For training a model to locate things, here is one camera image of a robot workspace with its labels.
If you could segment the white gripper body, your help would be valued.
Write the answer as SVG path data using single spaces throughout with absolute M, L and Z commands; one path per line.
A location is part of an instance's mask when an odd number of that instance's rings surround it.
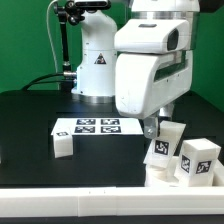
M 161 65 L 168 65 L 175 53 L 163 55 L 120 54 L 115 67 L 115 103 L 122 116 L 145 119 L 174 101 L 191 86 L 193 52 L 186 52 L 186 67 L 155 81 Z

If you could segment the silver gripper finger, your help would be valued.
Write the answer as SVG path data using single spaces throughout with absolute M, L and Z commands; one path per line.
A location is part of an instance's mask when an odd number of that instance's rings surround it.
M 144 135 L 146 138 L 154 139 L 158 136 L 159 123 L 157 117 L 148 117 L 144 121 Z
M 172 120 L 173 112 L 174 112 L 174 103 L 171 102 L 159 110 L 159 117 L 163 120 Z

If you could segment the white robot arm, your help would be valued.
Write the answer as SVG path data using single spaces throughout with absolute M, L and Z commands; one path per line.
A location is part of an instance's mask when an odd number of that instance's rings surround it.
M 90 103 L 113 101 L 120 115 L 159 135 L 159 112 L 191 86 L 200 14 L 224 0 L 73 0 L 82 62 L 72 89 Z

